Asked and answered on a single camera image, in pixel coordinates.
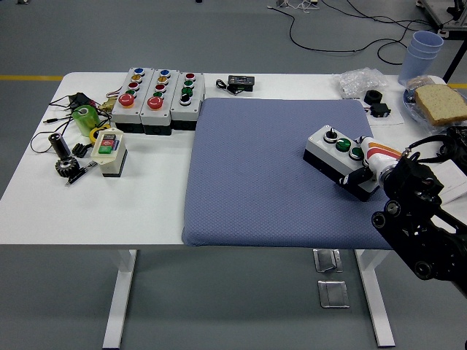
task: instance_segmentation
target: white table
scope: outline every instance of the white table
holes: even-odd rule
[[[234,98],[340,99],[336,84],[329,75],[254,74],[254,92],[243,92]],[[84,92],[102,103],[105,94],[118,89],[126,73],[71,73],[63,78],[52,100]],[[403,88],[397,77],[388,76],[390,85],[379,89],[384,100],[397,106],[404,116],[402,125],[373,127],[374,137],[404,149],[426,136],[407,117],[401,100]],[[206,98],[233,97],[215,87],[216,79],[227,80],[227,74],[206,74]],[[62,108],[50,106],[43,120],[64,117]],[[50,131],[53,125],[39,124],[36,132]],[[108,248],[119,268],[114,298],[109,315],[104,348],[120,346],[120,337],[136,258],[135,249],[147,246],[182,244],[183,209],[194,132],[174,131],[171,136],[126,134],[128,157],[121,178],[104,178],[93,169],[71,187],[55,172],[58,159],[53,150],[45,154],[26,149],[8,188],[0,200],[0,244],[4,246],[46,246]],[[73,147],[89,143],[72,123],[64,139]],[[48,148],[47,136],[37,139],[37,150]],[[460,217],[462,204],[453,203],[447,211]],[[380,346],[390,346],[392,334],[377,286],[374,267],[377,259],[367,260],[357,252],[368,300],[378,305],[372,311]]]

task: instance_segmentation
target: plastic bag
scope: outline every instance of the plastic bag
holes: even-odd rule
[[[342,98],[363,98],[366,91],[388,85],[386,77],[377,69],[363,68],[334,75]]]
[[[404,104],[407,107],[407,110],[409,111],[409,115],[430,135],[446,133],[446,129],[448,129],[448,127],[450,126],[466,126],[466,121],[452,122],[450,124],[440,126],[430,124],[423,110],[421,110],[421,108],[419,108],[419,106],[415,102],[415,90],[420,86],[428,84],[435,84],[435,82],[429,76],[426,75],[415,77],[407,81],[406,90],[404,92]]]

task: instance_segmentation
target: black cylinder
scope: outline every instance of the black cylinder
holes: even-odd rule
[[[70,156],[70,150],[61,134],[53,133],[49,136],[49,141],[60,159],[67,159]]]

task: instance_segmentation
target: control box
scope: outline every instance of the control box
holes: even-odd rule
[[[308,138],[304,159],[338,184],[341,178],[363,167],[364,154],[355,141],[325,125]],[[343,188],[361,201],[367,201],[378,186],[375,175],[361,184]]]
[[[130,68],[123,81],[112,121],[125,133],[144,133],[140,113],[147,95],[154,68]]]
[[[179,71],[156,69],[141,109],[141,121],[147,135],[171,135],[171,105]]]
[[[204,74],[180,72],[179,75],[170,109],[172,128],[195,130],[206,90]]]
[[[120,177],[128,151],[123,132],[110,128],[101,130],[90,157],[99,165],[105,177]]]

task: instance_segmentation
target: yellow floor line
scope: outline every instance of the yellow floor line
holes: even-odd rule
[[[60,82],[63,77],[58,75],[0,75],[0,80],[33,80],[43,82]]]
[[[448,83],[447,86],[453,89],[467,89],[467,84],[450,84]]]

